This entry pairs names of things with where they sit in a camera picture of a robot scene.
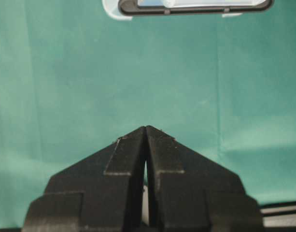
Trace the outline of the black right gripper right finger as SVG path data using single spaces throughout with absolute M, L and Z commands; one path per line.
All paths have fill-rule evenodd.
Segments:
M 146 127 L 149 223 L 161 232 L 260 232 L 263 220 L 237 174 Z

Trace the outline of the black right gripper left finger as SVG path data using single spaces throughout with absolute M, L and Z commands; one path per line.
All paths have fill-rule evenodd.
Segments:
M 30 203 L 26 232 L 131 232 L 141 225 L 146 129 L 51 176 Z

